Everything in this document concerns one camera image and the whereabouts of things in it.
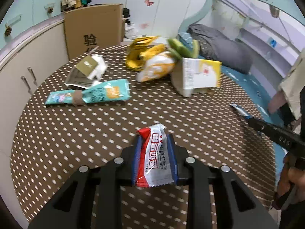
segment round table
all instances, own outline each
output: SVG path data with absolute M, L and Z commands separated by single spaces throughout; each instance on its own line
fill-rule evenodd
M 34 218 L 69 176 L 82 165 L 102 166 L 130 145 L 136 130 L 165 125 L 178 145 L 208 166 L 229 165 L 267 207 L 275 184 L 271 142 L 236 115 L 237 103 L 252 115 L 261 115 L 245 91 L 222 74 L 214 94 L 179 95 L 170 78 L 138 83 L 126 68 L 127 46 L 96 51 L 109 67 L 102 81 L 125 78 L 131 98 L 108 102 L 45 106 L 49 93 L 69 89 L 64 84 L 71 68 L 84 56 L 68 62 L 35 91 L 16 127 L 11 173 L 17 198 L 28 221 Z M 156 188 L 121 187 L 124 228 L 185 228 L 188 189 L 174 185 Z M 212 200 L 212 218 L 216 223 Z

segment brown hair tie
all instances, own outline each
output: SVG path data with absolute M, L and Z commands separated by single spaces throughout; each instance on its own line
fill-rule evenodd
M 74 106 L 81 106 L 85 104 L 85 102 L 83 101 L 83 93 L 81 90 L 75 90 L 72 94 L 72 97 Z

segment red and white snack wrapper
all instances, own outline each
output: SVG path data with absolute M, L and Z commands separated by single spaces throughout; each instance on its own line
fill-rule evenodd
M 164 125 L 153 125 L 137 132 L 145 141 L 141 148 L 136 185 L 153 187 L 173 183 Z

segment teal drawer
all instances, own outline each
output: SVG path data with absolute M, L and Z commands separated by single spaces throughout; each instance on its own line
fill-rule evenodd
M 33 26 L 33 0 L 15 0 L 0 24 L 0 49 L 23 31 Z M 9 36 L 4 36 L 5 24 L 12 27 Z
M 51 14 L 48 13 L 49 7 L 53 8 L 53 12 Z M 60 14 L 60 0 L 34 0 L 33 2 L 34 25 L 59 14 Z

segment pine cone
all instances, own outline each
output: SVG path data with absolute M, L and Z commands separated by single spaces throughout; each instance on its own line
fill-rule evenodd
M 7 26 L 4 32 L 4 36 L 9 36 L 12 33 L 12 27 Z
M 49 7 L 49 8 L 48 8 L 48 10 L 47 10 L 48 14 L 51 14 L 51 13 L 53 13 L 53 9 L 54 9 L 54 8 L 52 8 L 52 7 Z

